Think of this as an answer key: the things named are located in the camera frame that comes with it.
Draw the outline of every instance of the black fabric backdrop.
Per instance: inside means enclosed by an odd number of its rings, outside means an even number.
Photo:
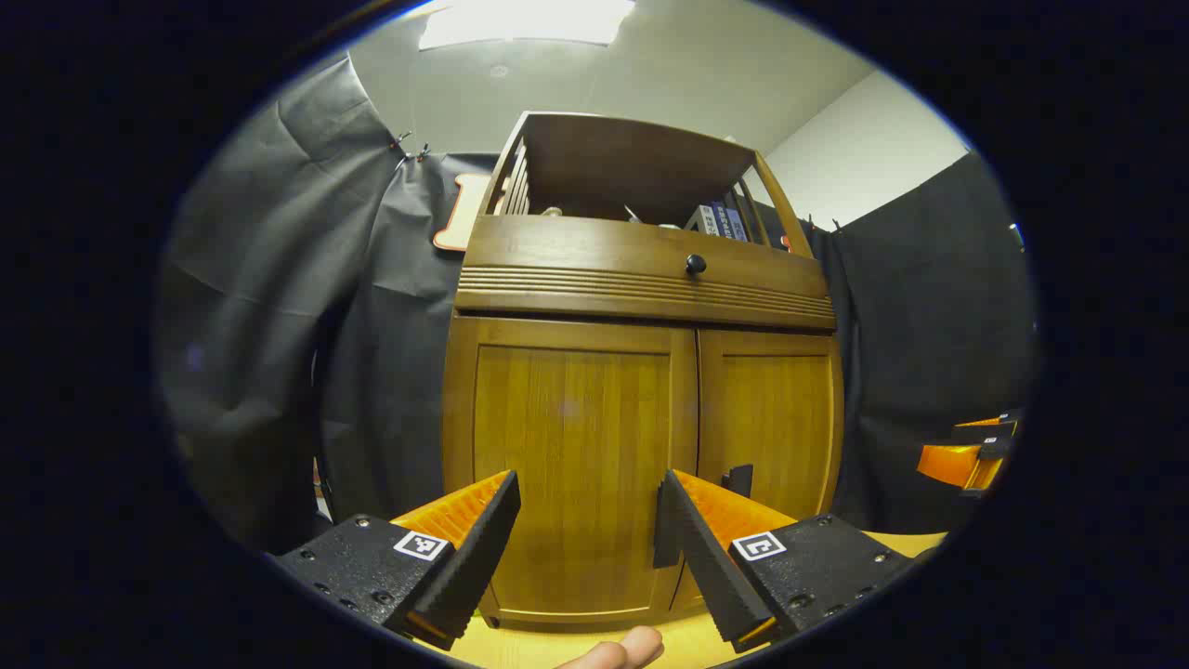
[[[955,423],[1026,402],[1037,316],[1012,222],[990,170],[969,153],[829,234],[818,257],[850,352],[839,515],[856,505],[866,528],[923,534],[973,511],[916,468],[921,444]]]
[[[407,160],[346,55],[263,107],[180,208],[164,264],[164,400],[195,486],[272,553],[332,515],[396,516],[443,493],[442,364],[461,253],[430,239],[454,176],[493,153]],[[769,236],[775,212],[762,207]],[[1032,327],[1021,253],[974,156],[825,232],[801,221],[838,315],[845,386],[833,510],[866,529],[969,512],[916,473],[924,441],[1023,404]]]

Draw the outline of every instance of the wooden shelf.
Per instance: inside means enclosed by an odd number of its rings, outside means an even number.
[[[794,253],[809,244],[780,185],[753,149],[646,121],[591,114],[526,112],[496,164],[480,213],[565,214],[625,220],[630,207],[650,225],[685,226],[699,204],[728,201],[748,236],[770,245],[750,189],[765,183]]]

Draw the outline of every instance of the finger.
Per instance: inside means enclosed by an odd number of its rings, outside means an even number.
[[[619,645],[628,652],[628,663],[624,669],[640,669],[660,657],[665,652],[665,644],[661,642],[661,633],[655,629],[643,625],[633,627],[619,642]]]
[[[603,642],[590,649],[586,655],[571,659],[558,669],[624,669],[628,663],[628,651],[615,642]]]

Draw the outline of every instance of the cabinet handle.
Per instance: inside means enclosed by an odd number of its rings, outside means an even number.
[[[688,273],[706,271],[706,258],[703,258],[698,253],[690,253],[690,257],[685,258],[685,270]]]

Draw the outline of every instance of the book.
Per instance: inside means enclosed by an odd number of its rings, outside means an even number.
[[[728,213],[731,220],[738,220],[740,228],[743,229],[743,239],[748,241],[760,242],[760,236],[756,234],[756,229],[748,225],[747,217],[743,215],[743,200],[740,198],[740,194],[735,191],[734,188],[726,191],[726,210],[734,212]]]
[[[718,221],[718,227],[723,231],[723,236],[747,241],[747,232],[743,229],[743,219],[740,217],[740,212],[737,209],[728,207],[723,202],[716,201],[715,214],[716,220]]]
[[[731,220],[731,228],[735,229],[735,238],[747,241],[747,231],[743,228],[743,219],[740,217],[738,210],[726,207],[726,217]]]
[[[686,229],[697,229],[706,234],[721,235],[718,222],[715,220],[715,210],[709,204],[702,204],[693,210],[693,215],[685,223]]]
[[[726,217],[726,206],[717,200],[711,202],[710,206],[715,210],[715,222],[718,223],[718,234],[728,239],[734,239],[735,228],[731,227],[731,221]]]

